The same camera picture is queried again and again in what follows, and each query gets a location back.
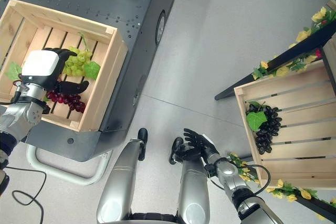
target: gray metal platform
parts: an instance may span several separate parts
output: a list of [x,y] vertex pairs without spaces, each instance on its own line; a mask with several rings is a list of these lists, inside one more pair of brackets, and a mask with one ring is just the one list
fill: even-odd
[[[169,15],[173,0],[22,1],[117,27],[129,49],[99,131],[77,133],[42,121],[31,130],[26,142],[81,162],[120,144],[156,52],[157,20],[162,11]],[[7,2],[1,0],[0,14]]]

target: robotic arm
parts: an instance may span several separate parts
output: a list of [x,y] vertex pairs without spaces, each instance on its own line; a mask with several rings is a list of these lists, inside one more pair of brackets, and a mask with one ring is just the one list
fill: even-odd
[[9,183],[3,169],[8,165],[13,148],[41,121],[42,114],[50,112],[43,101],[46,92],[55,90],[64,94],[78,94],[89,85],[88,81],[81,84],[58,81],[69,56],[77,54],[59,48],[32,51],[22,68],[21,80],[13,82],[17,89],[11,102],[0,103],[8,105],[0,116],[0,195]]
[[184,129],[185,144],[175,146],[176,160],[203,158],[205,169],[223,185],[227,197],[235,206],[242,224],[283,224],[276,214],[241,179],[236,165],[229,158],[221,157],[206,135]]

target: grapes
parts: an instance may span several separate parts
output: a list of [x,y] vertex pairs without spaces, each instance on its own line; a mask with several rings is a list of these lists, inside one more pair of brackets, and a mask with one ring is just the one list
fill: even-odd
[[280,122],[282,121],[282,118],[278,117],[278,107],[274,107],[273,109],[266,105],[262,106],[261,108],[259,106],[255,106],[253,104],[249,105],[248,111],[246,114],[248,115],[249,112],[258,112],[263,111],[267,122],[264,122],[261,124],[259,131],[256,132],[256,146],[258,149],[258,152],[260,155],[264,154],[265,152],[271,153],[272,151],[272,139],[274,136],[279,135],[279,130],[281,127]]
[[80,95],[77,94],[62,94],[55,93],[53,91],[47,92],[46,97],[51,99],[53,102],[64,103],[69,106],[70,111],[76,110],[77,112],[84,113],[85,103],[81,102]]
[[88,50],[81,51],[75,47],[69,47],[69,50],[75,52],[77,56],[70,56],[65,62],[63,73],[67,76],[85,76],[84,65],[91,63],[92,52]]

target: concrete floor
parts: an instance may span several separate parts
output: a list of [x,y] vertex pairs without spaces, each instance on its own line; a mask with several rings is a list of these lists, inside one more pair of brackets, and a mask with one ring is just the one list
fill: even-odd
[[[149,131],[146,159],[138,165],[133,211],[176,212],[181,166],[170,165],[167,158],[184,127],[206,133],[222,154],[250,152],[235,98],[215,101],[214,95],[250,73],[260,60],[286,50],[327,1],[175,0],[127,136],[135,137],[141,127]],[[29,168],[25,149],[25,144],[18,145],[11,166]],[[122,146],[114,150],[106,174],[94,185],[82,187],[48,176],[38,197],[45,209],[44,223],[96,223],[101,192],[121,150]],[[78,163],[45,151],[39,157],[84,175],[92,174],[98,161]],[[11,191],[34,194],[42,178],[15,170],[7,173],[11,183],[0,200],[0,222],[38,223],[38,207],[22,207]],[[284,223],[330,223],[319,221],[296,202],[268,193],[261,196]],[[319,196],[329,200],[336,191],[319,191]],[[211,183],[209,197],[211,223],[240,223],[224,193]]]

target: yellow flower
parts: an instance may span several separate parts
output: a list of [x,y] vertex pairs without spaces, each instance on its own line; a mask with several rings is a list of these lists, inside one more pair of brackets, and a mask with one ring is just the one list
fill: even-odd
[[285,76],[289,72],[289,68],[286,66],[283,66],[281,68],[278,68],[276,75],[277,76]]
[[268,64],[267,64],[267,62],[261,61],[261,62],[260,62],[260,65],[261,65],[263,68],[268,68]]
[[275,190],[275,188],[266,188],[266,191],[268,191],[269,193],[271,192],[271,191],[274,191]]
[[287,200],[288,200],[289,202],[293,202],[294,200],[297,200],[297,199],[298,199],[298,198],[295,197],[294,194],[291,194],[291,195],[287,196]]
[[296,41],[301,42],[301,41],[307,39],[308,36],[310,36],[310,35],[311,35],[311,30],[310,29],[308,31],[301,31],[301,32],[299,32],[299,34],[296,38]]
[[303,198],[305,198],[305,199],[311,199],[311,195],[310,195],[309,192],[307,192],[307,191],[304,190],[304,189],[300,189],[300,191],[301,191],[301,196],[302,196]]
[[273,197],[279,198],[279,199],[282,199],[282,196],[283,196],[282,193],[280,193],[280,194],[273,194]]
[[251,181],[250,177],[248,177],[248,176],[240,175],[240,177],[245,181]]
[[316,58],[317,58],[316,55],[310,55],[310,56],[308,56],[306,59],[304,59],[304,60],[305,60],[304,62],[305,62],[305,64],[309,64],[309,63],[315,61]]
[[288,49],[292,48],[293,46],[296,46],[296,43],[290,44]]
[[325,16],[325,14],[327,13],[327,9],[322,6],[322,8],[320,9],[320,11],[318,13],[315,13],[312,17],[311,20],[314,21],[315,23],[318,22],[320,19],[323,19],[323,17]]
[[323,217],[322,215],[316,214],[317,218],[319,218],[320,220],[325,220],[325,217]]
[[279,188],[283,187],[283,186],[284,186],[283,184],[284,184],[284,183],[282,182],[282,179],[279,179],[279,180],[278,180],[278,187],[279,187]]

